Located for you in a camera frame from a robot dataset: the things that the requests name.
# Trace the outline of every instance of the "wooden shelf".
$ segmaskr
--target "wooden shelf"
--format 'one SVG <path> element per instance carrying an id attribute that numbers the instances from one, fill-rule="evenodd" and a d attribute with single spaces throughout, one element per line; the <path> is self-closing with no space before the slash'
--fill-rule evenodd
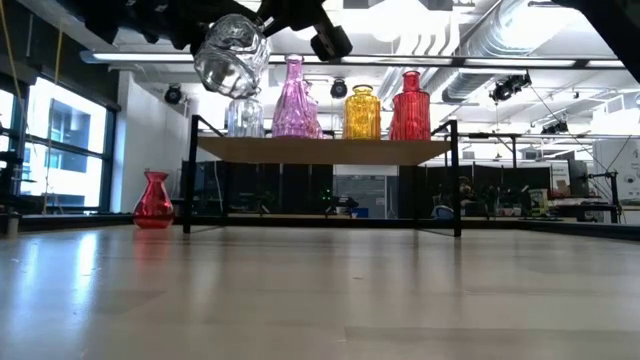
<path id="1" fill-rule="evenodd" d="M 198 146 L 237 163 L 418 165 L 451 149 L 447 141 L 198 138 Z"/>

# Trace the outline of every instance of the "clear glass vase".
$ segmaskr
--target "clear glass vase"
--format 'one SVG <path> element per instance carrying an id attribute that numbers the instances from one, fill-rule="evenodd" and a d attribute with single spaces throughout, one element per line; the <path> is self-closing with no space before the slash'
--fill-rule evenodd
<path id="1" fill-rule="evenodd" d="M 242 15 L 231 14 L 209 29 L 194 67 L 207 90 L 244 99 L 257 93 L 270 55 L 262 29 Z"/>
<path id="2" fill-rule="evenodd" d="M 228 136 L 264 137 L 262 104 L 253 97 L 233 100 L 227 109 L 227 124 Z"/>

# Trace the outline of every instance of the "glass vase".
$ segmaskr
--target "glass vase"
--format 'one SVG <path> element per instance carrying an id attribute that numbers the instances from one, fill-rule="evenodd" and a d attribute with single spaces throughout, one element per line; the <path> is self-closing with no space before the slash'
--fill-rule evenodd
<path id="1" fill-rule="evenodd" d="M 262 29 L 242 15 L 226 15 L 209 29 L 194 57 L 204 87 L 245 99 L 257 93 L 271 49 Z"/>
<path id="2" fill-rule="evenodd" d="M 141 229 L 165 229 L 173 223 L 173 205 L 164 187 L 169 174 L 145 171 L 147 188 L 133 212 L 133 222 Z"/>
<path id="3" fill-rule="evenodd" d="M 431 140 L 429 94 L 420 89 L 420 73 L 404 75 L 402 93 L 393 98 L 391 140 Z"/>
<path id="4" fill-rule="evenodd" d="M 322 133 L 322 126 L 320 126 L 320 122 L 318 121 L 318 101 L 313 98 L 309 93 L 311 92 L 311 83 L 305 81 L 305 93 L 307 94 L 307 103 L 309 104 L 309 112 L 311 116 L 311 123 L 314 127 L 316 139 L 323 139 L 324 134 Z"/>
<path id="5" fill-rule="evenodd" d="M 345 102 L 344 139 L 380 140 L 380 99 L 369 85 L 353 88 Z"/>
<path id="6" fill-rule="evenodd" d="M 227 109 L 227 124 L 231 137 L 264 137 L 263 108 L 260 101 L 236 99 Z"/>
<path id="7" fill-rule="evenodd" d="M 289 55 L 286 61 L 287 80 L 273 116 L 273 137 L 317 138 L 318 131 L 312 119 L 313 110 L 309 106 L 306 85 L 302 79 L 303 57 Z"/>

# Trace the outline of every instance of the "wooden floor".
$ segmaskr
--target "wooden floor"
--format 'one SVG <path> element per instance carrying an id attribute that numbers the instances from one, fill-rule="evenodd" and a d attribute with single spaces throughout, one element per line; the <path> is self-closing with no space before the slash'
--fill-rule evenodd
<path id="1" fill-rule="evenodd" d="M 638 359 L 640 245 L 119 227 L 0 240 L 0 359 Z"/>

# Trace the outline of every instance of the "black metal table frame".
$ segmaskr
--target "black metal table frame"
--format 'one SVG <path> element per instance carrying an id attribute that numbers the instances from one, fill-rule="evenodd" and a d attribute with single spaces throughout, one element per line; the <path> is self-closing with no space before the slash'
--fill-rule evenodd
<path id="1" fill-rule="evenodd" d="M 221 217 L 207 217 L 207 216 L 194 216 L 193 215 L 193 197 L 195 192 L 195 178 L 196 178 L 196 154 L 198 151 L 198 133 L 199 124 L 203 123 L 214 133 L 220 137 L 224 135 L 216 128 L 211 126 L 200 115 L 193 115 L 191 117 L 191 131 L 189 135 L 189 161 L 186 169 L 186 184 L 185 184 L 185 196 L 184 207 L 182 214 L 182 229 L 183 233 L 191 233 L 192 225 L 237 225 L 237 226 L 251 226 L 251 225 L 264 225 L 264 226 L 305 226 L 305 227 L 346 227 L 346 228 L 404 228 L 404 229 L 451 229 L 453 228 L 453 236 L 460 237 L 462 234 L 462 221 L 460 215 L 460 194 L 457 191 L 453 191 L 452 203 L 453 203 L 453 221 L 429 221 L 421 220 L 418 218 L 417 209 L 414 210 L 413 219 L 399 219 L 399 220 L 387 220 L 387 219 L 370 219 L 370 220 L 340 220 L 340 219 L 300 219 L 300 218 L 230 218 L 229 217 L 229 171 L 225 172 L 224 190 L 223 190 L 223 207 Z M 451 182 L 452 184 L 459 183 L 459 157 L 458 157 L 458 122 L 456 120 L 448 120 L 435 130 L 431 132 L 435 135 L 438 132 L 449 129 L 451 136 Z M 418 166 L 412 166 L 413 169 L 413 190 L 416 193 L 416 187 L 418 182 L 416 181 L 418 176 Z"/>

